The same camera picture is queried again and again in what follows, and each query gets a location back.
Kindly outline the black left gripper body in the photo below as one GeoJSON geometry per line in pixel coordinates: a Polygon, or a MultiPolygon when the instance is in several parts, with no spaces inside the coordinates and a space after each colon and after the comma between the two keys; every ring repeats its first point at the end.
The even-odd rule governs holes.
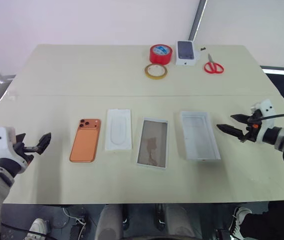
{"type": "Polygon", "coordinates": [[[35,152],[34,146],[25,146],[23,142],[13,144],[13,150],[18,155],[17,163],[21,167],[27,167],[32,162],[34,156],[31,153],[35,152]]]}

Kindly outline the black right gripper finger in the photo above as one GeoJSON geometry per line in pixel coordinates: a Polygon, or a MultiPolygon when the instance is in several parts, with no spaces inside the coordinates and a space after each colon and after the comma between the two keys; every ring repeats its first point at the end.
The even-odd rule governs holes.
{"type": "Polygon", "coordinates": [[[216,126],[222,132],[224,132],[226,134],[229,134],[231,136],[234,136],[234,137],[236,137],[239,140],[242,140],[243,137],[244,137],[244,134],[243,134],[242,130],[240,130],[238,128],[235,128],[235,127],[233,127],[231,125],[228,125],[228,124],[217,124],[216,126]]]}
{"type": "Polygon", "coordinates": [[[233,118],[234,120],[240,123],[248,123],[250,116],[245,114],[233,114],[231,115],[231,118],[233,118]]]}

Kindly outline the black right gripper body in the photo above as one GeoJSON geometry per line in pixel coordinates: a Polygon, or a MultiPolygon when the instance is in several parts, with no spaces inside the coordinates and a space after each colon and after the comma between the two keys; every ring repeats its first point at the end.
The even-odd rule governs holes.
{"type": "Polygon", "coordinates": [[[245,141],[251,141],[256,142],[258,133],[261,129],[261,121],[253,121],[257,120],[262,117],[262,112],[260,110],[254,111],[254,113],[251,116],[248,115],[242,115],[241,120],[242,123],[245,123],[247,125],[246,130],[248,131],[246,134],[244,134],[241,138],[241,142],[245,141]]]}

